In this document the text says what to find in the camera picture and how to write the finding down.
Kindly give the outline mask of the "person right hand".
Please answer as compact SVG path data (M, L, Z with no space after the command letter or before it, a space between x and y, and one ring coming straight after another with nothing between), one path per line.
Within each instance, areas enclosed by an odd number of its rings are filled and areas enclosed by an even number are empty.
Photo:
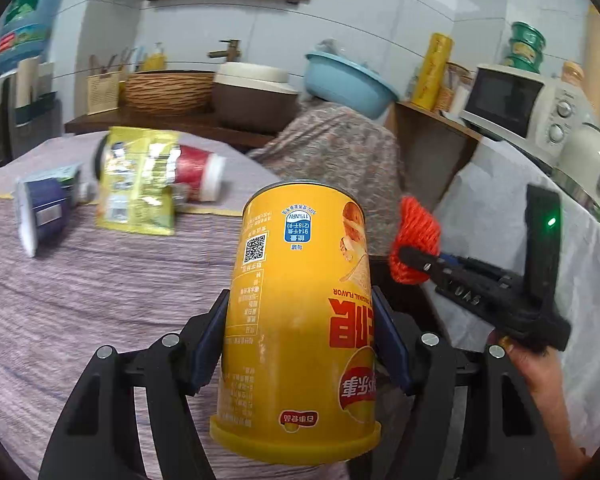
M488 344L501 346L524 378L554 445L562 478L576 478L590 458L571 435L557 350L546 347L536 353L497 330L490 333Z

